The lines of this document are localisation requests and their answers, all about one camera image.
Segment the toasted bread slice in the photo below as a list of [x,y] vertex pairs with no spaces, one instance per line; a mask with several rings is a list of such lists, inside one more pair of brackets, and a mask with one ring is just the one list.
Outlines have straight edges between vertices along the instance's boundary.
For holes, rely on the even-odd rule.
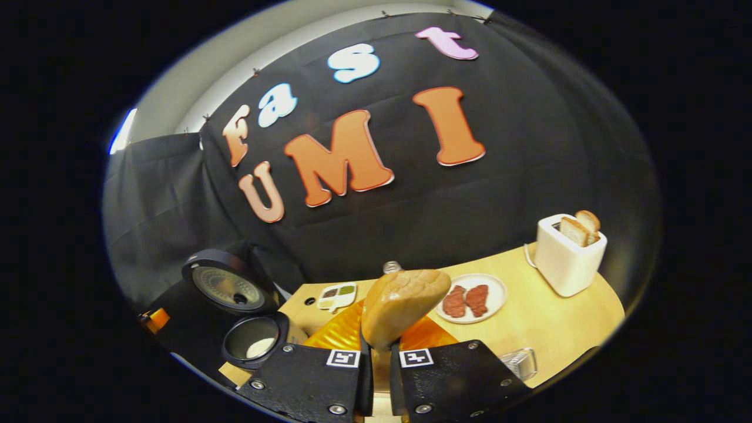
[[571,217],[563,216],[559,225],[559,232],[579,247],[590,244],[590,230]]
[[587,236],[585,246],[590,246],[600,239],[600,221],[595,214],[588,210],[580,210],[576,212],[575,219],[586,229]]

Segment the white toaster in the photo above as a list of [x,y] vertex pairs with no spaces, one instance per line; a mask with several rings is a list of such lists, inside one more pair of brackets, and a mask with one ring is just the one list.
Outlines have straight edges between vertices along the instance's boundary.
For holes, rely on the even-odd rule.
[[565,236],[556,225],[569,214],[554,214],[538,222],[532,262],[554,291],[571,297],[590,287],[602,262],[607,237],[599,232],[598,239],[582,247]]

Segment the white round plate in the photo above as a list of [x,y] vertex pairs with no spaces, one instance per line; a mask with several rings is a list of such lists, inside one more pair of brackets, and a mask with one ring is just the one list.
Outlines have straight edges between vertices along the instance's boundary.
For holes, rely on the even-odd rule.
[[466,292],[475,287],[478,286],[478,284],[487,284],[489,287],[489,294],[487,297],[486,305],[488,308],[488,311],[485,315],[475,318],[473,316],[472,311],[469,307],[467,307],[466,315],[462,318],[451,318],[446,316],[442,311],[442,302],[435,306],[435,312],[444,320],[449,321],[451,323],[455,324],[473,324],[478,323],[480,321],[486,320],[487,318],[490,318],[494,316],[494,314],[499,311],[502,306],[505,305],[507,300],[507,289],[506,286],[500,281],[497,277],[481,274],[481,273],[473,273],[473,274],[466,274],[457,276],[452,279],[451,287],[449,288],[449,291],[453,289],[454,286],[463,286],[466,289]]

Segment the dark grey rice cooker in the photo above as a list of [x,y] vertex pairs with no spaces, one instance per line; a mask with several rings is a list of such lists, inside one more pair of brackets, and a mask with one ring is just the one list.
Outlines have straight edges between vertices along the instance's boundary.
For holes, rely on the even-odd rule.
[[229,364],[257,370],[284,343],[289,324],[279,308],[285,299],[264,270],[227,251],[206,249],[191,255],[181,271],[205,302],[236,319],[220,342]]

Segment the wooden spoon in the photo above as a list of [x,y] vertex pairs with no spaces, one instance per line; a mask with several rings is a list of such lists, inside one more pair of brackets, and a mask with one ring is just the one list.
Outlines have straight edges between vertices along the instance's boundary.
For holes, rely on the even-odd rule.
[[448,294],[451,278],[443,271],[393,271],[368,291],[361,316],[363,340],[371,349],[375,392],[390,391],[391,346]]

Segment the clear chopstick holder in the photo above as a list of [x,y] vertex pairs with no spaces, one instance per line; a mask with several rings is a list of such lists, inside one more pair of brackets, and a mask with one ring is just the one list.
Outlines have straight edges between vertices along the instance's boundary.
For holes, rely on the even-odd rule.
[[516,375],[516,378],[526,382],[538,373],[537,359],[533,348],[521,348],[516,351],[502,354],[500,360]]

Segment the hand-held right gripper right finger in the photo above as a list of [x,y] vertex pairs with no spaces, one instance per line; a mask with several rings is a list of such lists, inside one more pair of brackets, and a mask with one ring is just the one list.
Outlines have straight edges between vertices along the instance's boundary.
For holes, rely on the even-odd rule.
[[397,423],[492,423],[532,395],[519,363],[528,348],[495,351],[490,321],[433,324],[390,346],[390,413]]

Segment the red meat piece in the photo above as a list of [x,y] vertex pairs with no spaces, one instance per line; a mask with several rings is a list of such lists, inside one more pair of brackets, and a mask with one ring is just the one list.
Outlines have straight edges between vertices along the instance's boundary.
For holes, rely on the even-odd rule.
[[475,318],[480,318],[488,311],[486,301],[489,294],[487,284],[478,284],[469,289],[465,295],[465,303],[470,308]]
[[441,303],[443,313],[450,318],[464,318],[468,307],[465,295],[465,287],[454,286]]

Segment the white divided seasoning dish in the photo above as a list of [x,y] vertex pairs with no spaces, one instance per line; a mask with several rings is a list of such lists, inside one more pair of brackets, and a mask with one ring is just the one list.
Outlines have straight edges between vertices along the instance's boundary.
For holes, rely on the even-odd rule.
[[317,306],[320,310],[335,313],[339,308],[346,308],[355,301],[357,288],[358,286],[355,282],[344,282],[335,286],[325,287],[320,292]]

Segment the black backdrop cloth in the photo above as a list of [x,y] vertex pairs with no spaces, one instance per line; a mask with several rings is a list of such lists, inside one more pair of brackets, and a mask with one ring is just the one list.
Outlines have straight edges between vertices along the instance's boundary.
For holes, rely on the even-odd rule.
[[111,156],[105,246],[137,310],[209,247],[304,283],[465,263],[593,212],[629,306],[660,249],[660,191],[623,105],[547,40],[408,14],[330,32],[245,76],[198,132]]

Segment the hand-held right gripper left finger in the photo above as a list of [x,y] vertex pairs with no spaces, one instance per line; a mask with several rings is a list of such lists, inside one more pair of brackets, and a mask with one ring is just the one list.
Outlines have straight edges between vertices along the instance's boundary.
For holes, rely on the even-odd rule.
[[252,373],[237,393],[287,423],[364,423],[374,410],[374,380],[361,313],[360,303],[352,305],[310,338],[281,311],[239,321],[236,340],[260,335],[266,323],[272,346],[243,361]]

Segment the rectangular ceiling light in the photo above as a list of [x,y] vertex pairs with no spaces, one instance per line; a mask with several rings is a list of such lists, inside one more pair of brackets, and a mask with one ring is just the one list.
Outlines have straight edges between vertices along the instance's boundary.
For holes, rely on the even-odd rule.
[[135,116],[137,115],[137,108],[130,109],[124,119],[121,125],[116,129],[115,134],[113,135],[110,143],[109,148],[109,154],[115,155],[117,152],[121,152],[121,150],[124,150],[127,145],[129,144],[130,139],[130,133],[133,128],[133,124],[135,122]]

